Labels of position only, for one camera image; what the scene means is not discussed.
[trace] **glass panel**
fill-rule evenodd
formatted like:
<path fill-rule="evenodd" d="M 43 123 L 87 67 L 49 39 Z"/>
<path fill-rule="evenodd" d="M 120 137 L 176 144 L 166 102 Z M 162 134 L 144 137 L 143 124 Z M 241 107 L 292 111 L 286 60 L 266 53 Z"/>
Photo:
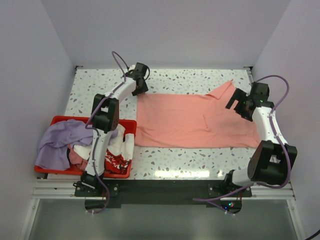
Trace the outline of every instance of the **glass panel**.
<path fill-rule="evenodd" d="M 296 240 L 285 200 L 247 200 L 236 216 L 204 205 L 122 205 L 92 216 L 84 200 L 41 200 L 31 240 Z"/>

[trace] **clothing pile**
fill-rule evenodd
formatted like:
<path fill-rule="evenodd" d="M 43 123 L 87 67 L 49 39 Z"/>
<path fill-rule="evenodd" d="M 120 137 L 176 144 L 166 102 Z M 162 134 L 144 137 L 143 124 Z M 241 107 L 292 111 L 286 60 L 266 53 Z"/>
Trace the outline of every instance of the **clothing pile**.
<path fill-rule="evenodd" d="M 110 173 L 123 173 L 132 160 L 135 136 L 130 133 L 124 136 L 124 133 L 125 128 L 119 124 L 110 138 L 105 153 L 105 170 Z M 74 119 L 57 122 L 44 133 L 35 165 L 43 169 L 64 171 L 72 164 L 84 171 L 92 143 L 93 130 L 86 129 L 84 122 Z"/>

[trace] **cable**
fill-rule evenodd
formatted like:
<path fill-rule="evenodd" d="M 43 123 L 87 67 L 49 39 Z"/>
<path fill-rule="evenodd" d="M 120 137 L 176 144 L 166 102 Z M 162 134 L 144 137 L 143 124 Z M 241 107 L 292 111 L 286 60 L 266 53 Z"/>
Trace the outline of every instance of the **cable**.
<path fill-rule="evenodd" d="M 126 67 L 127 70 L 129 70 L 128 64 L 126 63 L 126 61 L 125 61 L 116 51 L 112 51 L 111 54 L 112 54 L 112 56 L 113 56 L 116 64 L 117 64 L 117 65 L 119 66 L 119 68 L 121 69 L 123 75 L 125 75 L 125 71 L 124 71 L 123 68 L 121 67 L 121 65 L 120 65 L 120 63 L 118 62 L 118 60 L 117 60 L 117 58 L 116 58 L 115 55 L 117 55 L 117 56 L 122 60 L 122 62 L 125 64 L 125 67 Z"/>
<path fill-rule="evenodd" d="M 283 188 L 285 185 L 287 185 L 287 183 L 289 182 L 290 180 L 290 176 L 291 176 L 291 163 L 290 163 L 290 158 L 289 158 L 289 154 L 288 154 L 288 151 L 285 147 L 285 144 L 281 141 L 280 137 L 278 136 L 278 133 L 277 133 L 277 130 L 276 130 L 276 127 L 275 127 L 275 124 L 274 124 L 274 121 L 273 121 L 273 116 L 272 116 L 272 113 L 276 110 L 276 108 L 283 102 L 283 100 L 287 97 L 288 93 L 289 93 L 289 89 L 290 89 L 290 86 L 289 86 L 289 83 L 288 81 L 282 77 L 282 76 L 279 76 L 279 75 L 268 75 L 268 76 L 265 76 L 263 78 L 260 78 L 259 80 L 257 80 L 256 82 L 260 82 L 264 79 L 267 79 L 267 78 L 279 78 L 281 80 L 284 81 L 285 85 L 286 85 L 286 91 L 284 93 L 284 95 L 282 96 L 282 98 L 274 105 L 274 107 L 272 108 L 270 114 L 269 114 L 269 121 L 270 121 L 270 125 L 271 125 L 271 128 L 272 128 L 272 131 L 273 131 L 273 134 L 275 135 L 275 138 L 276 140 L 279 142 L 283 152 L 284 152 L 284 155 L 285 155 L 285 159 L 286 159 L 286 166 L 287 166 L 287 175 L 286 175 L 286 179 L 284 181 L 283 184 L 279 185 L 279 186 L 272 186 L 272 185 L 268 185 L 268 184 L 265 184 L 263 182 L 258 182 L 257 184 L 258 185 L 261 185 L 261 186 L 265 186 L 265 187 L 268 187 L 268 188 L 271 188 L 271 189 L 281 189 Z"/>
<path fill-rule="evenodd" d="M 211 201 L 207 201 L 207 203 L 208 203 L 208 204 L 211 204 L 211 205 L 213 205 L 213 206 L 215 206 L 215 207 L 217 207 L 218 209 L 221 209 L 222 211 L 225 212 L 225 214 L 231 214 L 231 215 L 233 215 L 232 212 L 224 209 L 222 206 L 220 206 L 220 205 L 218 205 L 218 204 L 215 204 L 215 203 L 213 203 L 213 202 L 211 202 Z"/>
<path fill-rule="evenodd" d="M 286 159 L 286 164 L 287 164 L 287 176 L 286 176 L 286 179 L 284 181 L 283 184 L 279 185 L 279 186 L 272 186 L 272 185 L 268 185 L 268 184 L 265 184 L 263 182 L 257 182 L 258 185 L 261 185 L 261 186 L 264 186 L 264 187 L 268 187 L 268 188 L 272 188 L 272 189 L 280 189 L 280 188 L 283 188 L 285 185 L 287 185 L 287 183 L 289 182 L 290 180 L 290 176 L 291 176 L 291 163 L 290 163 L 290 158 L 289 158 L 289 155 L 288 155 L 288 152 L 287 152 L 287 149 L 284 145 L 284 143 L 281 141 L 281 139 L 279 138 L 278 136 L 278 133 L 277 133 L 277 130 L 276 130 L 276 127 L 275 127 L 275 124 L 273 122 L 273 118 L 272 118 L 272 113 L 276 110 L 276 108 L 279 106 L 280 103 L 282 103 L 282 101 L 286 98 L 286 96 L 288 95 L 288 92 L 289 92 L 289 83 L 288 81 L 282 77 L 282 76 L 279 76 L 279 75 L 268 75 L 268 76 L 265 76 L 259 80 L 257 80 L 256 82 L 260 82 L 264 79 L 267 79 L 267 78 L 271 78 L 271 77 L 276 77 L 276 78 L 280 78 L 281 80 L 283 80 L 285 82 L 285 85 L 286 85 L 286 91 L 285 91 L 285 94 L 283 95 L 283 97 L 276 103 L 276 105 L 274 105 L 274 107 L 272 108 L 270 114 L 269 114 L 269 121 L 270 121 L 270 125 L 271 125 L 271 128 L 272 128 L 272 131 L 273 131 L 273 134 L 274 136 L 276 137 L 277 141 L 279 142 L 279 144 L 281 145 L 282 147 L 282 150 L 284 152 L 284 155 L 285 155 L 285 159 Z M 229 197 L 233 194 L 236 194 L 246 188 L 249 188 L 251 186 L 253 186 L 254 183 L 252 184 L 249 184 L 247 186 L 243 186 L 243 187 L 240 187 L 238 188 L 237 190 L 234 190 L 232 192 L 229 192 L 228 194 L 225 194 L 225 195 L 222 195 L 222 196 L 219 196 L 219 197 L 215 197 L 215 198 L 209 198 L 209 199 L 202 199 L 202 198 L 193 198 L 192 200 L 194 201 L 197 201 L 197 202 L 206 202 L 208 204 L 212 204 L 212 202 L 210 201 L 217 201 L 217 200 L 220 200 L 222 198 L 226 198 L 226 197 Z"/>
<path fill-rule="evenodd" d="M 99 175 L 98 175 L 98 172 L 97 172 L 97 169 L 96 169 L 96 159 L 95 159 L 95 152 L 96 152 L 96 148 L 97 148 L 97 144 L 98 144 L 98 140 L 100 138 L 100 133 L 98 131 L 98 129 L 96 129 L 95 127 L 89 127 L 89 124 L 91 123 L 92 119 L 94 118 L 94 116 L 97 114 L 97 112 L 99 111 L 99 109 L 101 108 L 102 104 L 107 100 L 109 99 L 123 84 L 125 84 L 126 82 L 126 74 L 125 74 L 125 71 L 124 69 L 121 67 L 120 63 L 117 61 L 116 59 L 116 56 L 117 55 L 123 62 L 124 64 L 126 65 L 127 69 L 129 69 L 127 63 L 124 61 L 124 59 L 118 54 L 116 53 L 115 51 L 112 51 L 112 56 L 116 62 L 116 64 L 119 66 L 119 68 L 121 69 L 122 73 L 123 73 L 123 81 L 117 85 L 111 92 L 108 96 L 105 96 L 100 102 L 99 104 L 96 106 L 96 108 L 94 109 L 94 111 L 92 112 L 91 116 L 89 117 L 88 121 L 86 122 L 85 124 L 85 128 L 86 129 L 91 129 L 91 130 L 94 130 L 96 132 L 96 140 L 94 142 L 94 145 L 93 145 L 93 149 L 92 149 L 92 161 L 93 161 L 93 170 L 94 170 L 94 174 L 96 176 L 96 178 L 98 179 L 98 181 L 100 182 L 100 184 L 104 187 L 104 189 L 106 190 L 106 193 L 107 193 L 107 199 L 106 199 L 106 203 L 105 205 L 103 206 L 103 208 L 101 208 L 100 210 L 98 211 L 93 211 L 92 210 L 92 214 L 99 214 L 101 213 L 103 210 L 106 209 L 106 207 L 108 206 L 109 204 L 109 201 L 110 201 L 110 191 L 108 189 L 108 187 L 104 184 L 104 182 L 100 179 Z"/>
<path fill-rule="evenodd" d="M 150 68 L 148 67 L 148 66 L 146 66 L 147 67 L 147 69 L 149 70 L 149 74 L 148 74 L 148 76 L 144 79 L 144 80 L 147 80 L 148 78 L 149 78 L 149 76 L 150 76 Z"/>
<path fill-rule="evenodd" d="M 311 240 L 314 239 L 316 236 L 318 236 L 320 234 L 320 229 L 313 235 L 311 235 L 310 237 L 306 238 L 305 240 Z"/>

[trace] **purple cloth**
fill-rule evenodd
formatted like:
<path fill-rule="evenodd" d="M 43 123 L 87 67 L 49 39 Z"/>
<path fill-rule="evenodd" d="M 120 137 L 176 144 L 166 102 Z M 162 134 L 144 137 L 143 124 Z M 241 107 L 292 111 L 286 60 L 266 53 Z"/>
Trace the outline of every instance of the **purple cloth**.
<path fill-rule="evenodd" d="M 44 133 L 35 165 L 43 169 L 66 170 L 70 168 L 67 148 L 70 145 L 88 146 L 93 142 L 94 131 L 85 129 L 85 123 L 70 119 L 51 125 Z"/>
<path fill-rule="evenodd" d="M 117 128 L 113 131 L 113 133 L 112 133 L 112 135 L 111 135 L 111 137 L 110 137 L 110 139 L 109 139 L 109 143 L 110 143 L 110 140 L 111 140 L 111 139 L 113 139 L 113 138 L 115 138 L 116 136 L 118 136 L 118 132 L 119 132 L 119 130 L 118 130 Z"/>

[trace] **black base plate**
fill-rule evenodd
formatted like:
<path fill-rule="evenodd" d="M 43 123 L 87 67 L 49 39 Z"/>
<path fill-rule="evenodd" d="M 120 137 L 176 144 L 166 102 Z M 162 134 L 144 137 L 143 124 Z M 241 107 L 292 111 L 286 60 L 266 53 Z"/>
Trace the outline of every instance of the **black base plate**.
<path fill-rule="evenodd" d="M 213 187 L 222 180 L 109 180 L 103 182 L 109 187 L 110 202 L 108 208 L 120 208 L 122 204 L 149 205 L 203 205 L 205 202 L 193 201 L 193 198 L 208 199 L 225 193 L 215 192 Z M 75 190 L 76 197 L 101 197 L 88 195 Z M 243 198 L 251 197 L 251 190 L 242 193 Z"/>

